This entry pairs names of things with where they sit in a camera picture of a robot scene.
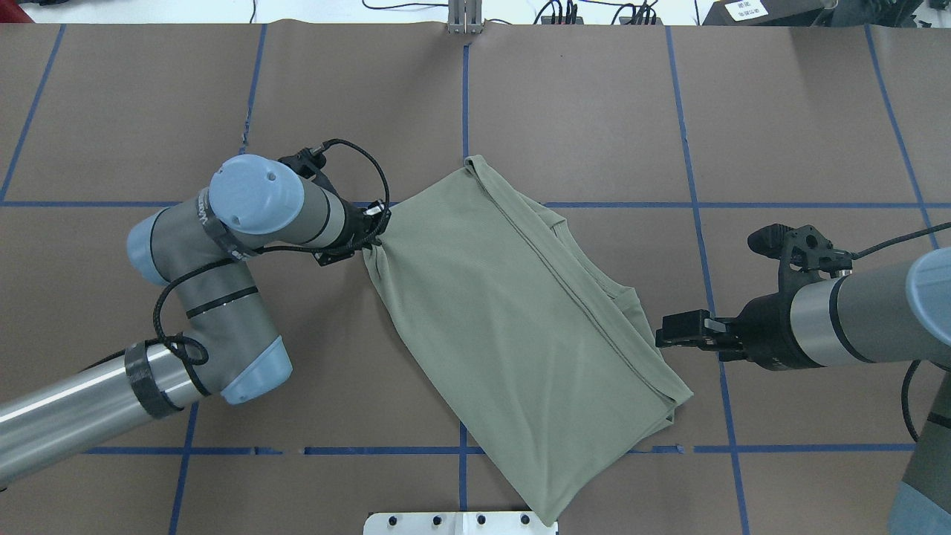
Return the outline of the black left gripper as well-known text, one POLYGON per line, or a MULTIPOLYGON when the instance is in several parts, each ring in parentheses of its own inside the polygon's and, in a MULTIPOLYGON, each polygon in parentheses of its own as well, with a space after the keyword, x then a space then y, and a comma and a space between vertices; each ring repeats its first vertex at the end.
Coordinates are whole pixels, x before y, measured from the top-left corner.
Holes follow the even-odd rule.
POLYGON ((380 246, 380 236, 387 230, 392 216, 390 203, 374 201, 361 209, 356 204, 342 199, 344 226, 337 237, 339 253, 356 253, 360 248, 380 246))

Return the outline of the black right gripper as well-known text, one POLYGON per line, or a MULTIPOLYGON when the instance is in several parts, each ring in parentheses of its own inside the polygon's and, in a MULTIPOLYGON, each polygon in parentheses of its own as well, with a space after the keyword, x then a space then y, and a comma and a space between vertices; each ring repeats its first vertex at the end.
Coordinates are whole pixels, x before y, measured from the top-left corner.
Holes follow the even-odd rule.
POLYGON ((792 342, 788 304, 780 294, 757 297, 735 317, 714 317, 707 309, 663 316, 656 348, 696 348, 720 361, 747 361, 767 370, 806 369, 806 358, 792 342))

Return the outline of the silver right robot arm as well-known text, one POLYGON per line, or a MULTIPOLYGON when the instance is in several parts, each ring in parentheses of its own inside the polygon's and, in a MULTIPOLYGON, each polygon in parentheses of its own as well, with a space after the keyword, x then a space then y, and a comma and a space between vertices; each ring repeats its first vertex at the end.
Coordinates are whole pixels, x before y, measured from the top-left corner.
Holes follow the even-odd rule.
MULTIPOLYGON (((659 348, 683 346, 767 370, 930 362, 948 372, 949 250, 831 279, 794 272, 791 289, 751 300, 737 317, 669 315, 659 348)), ((891 512, 891 534, 950 531, 950 393, 942 379, 891 512)))

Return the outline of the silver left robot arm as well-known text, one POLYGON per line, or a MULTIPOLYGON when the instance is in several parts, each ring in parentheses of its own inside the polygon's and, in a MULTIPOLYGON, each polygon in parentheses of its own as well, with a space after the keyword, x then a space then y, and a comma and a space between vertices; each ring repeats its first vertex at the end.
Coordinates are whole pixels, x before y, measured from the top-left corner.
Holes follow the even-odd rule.
POLYGON ((383 197, 358 207, 323 172, 330 143, 272 160, 237 155, 194 198, 136 224, 130 264, 162 288, 152 339, 2 406, 2 487, 92 447, 221 396, 248 402, 293 370, 248 263, 306 253, 319 265, 378 243, 391 215, 383 197))

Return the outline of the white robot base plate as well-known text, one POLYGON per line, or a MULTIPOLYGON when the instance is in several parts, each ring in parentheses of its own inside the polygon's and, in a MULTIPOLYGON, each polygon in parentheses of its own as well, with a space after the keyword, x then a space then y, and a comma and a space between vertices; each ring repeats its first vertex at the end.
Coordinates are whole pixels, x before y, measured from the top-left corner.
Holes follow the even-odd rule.
POLYGON ((558 534, 532 511, 373 513, 363 534, 558 534))

